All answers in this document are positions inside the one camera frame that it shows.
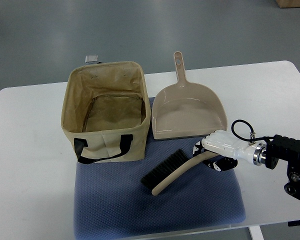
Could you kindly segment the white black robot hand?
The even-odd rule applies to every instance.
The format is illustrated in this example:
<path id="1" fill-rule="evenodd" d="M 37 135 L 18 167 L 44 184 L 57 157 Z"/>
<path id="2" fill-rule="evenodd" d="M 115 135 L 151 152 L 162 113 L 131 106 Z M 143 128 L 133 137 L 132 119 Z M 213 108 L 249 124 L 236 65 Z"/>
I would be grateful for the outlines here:
<path id="1" fill-rule="evenodd" d="M 218 172 L 235 168 L 239 160 L 256 166 L 266 163 L 266 145 L 264 143 L 244 141 L 224 130 L 217 130 L 194 145 L 192 151 L 194 157 L 204 152 L 219 155 L 203 161 L 206 166 Z"/>

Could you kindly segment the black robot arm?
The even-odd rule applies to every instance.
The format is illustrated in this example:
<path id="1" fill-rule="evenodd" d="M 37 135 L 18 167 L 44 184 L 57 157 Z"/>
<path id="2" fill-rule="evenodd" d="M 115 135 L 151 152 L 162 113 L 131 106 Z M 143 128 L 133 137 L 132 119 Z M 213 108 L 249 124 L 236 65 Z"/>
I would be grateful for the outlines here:
<path id="1" fill-rule="evenodd" d="M 235 132 L 235 124 L 244 123 L 250 129 L 250 137 L 244 138 Z M 254 128 L 243 119 L 237 119 L 231 124 L 231 132 L 238 139 L 250 146 L 257 141 L 264 141 L 253 152 L 252 162 L 255 165 L 264 164 L 273 170 L 280 160 L 287 162 L 288 183 L 284 185 L 285 192 L 300 201 L 300 140 L 281 135 L 255 137 Z"/>

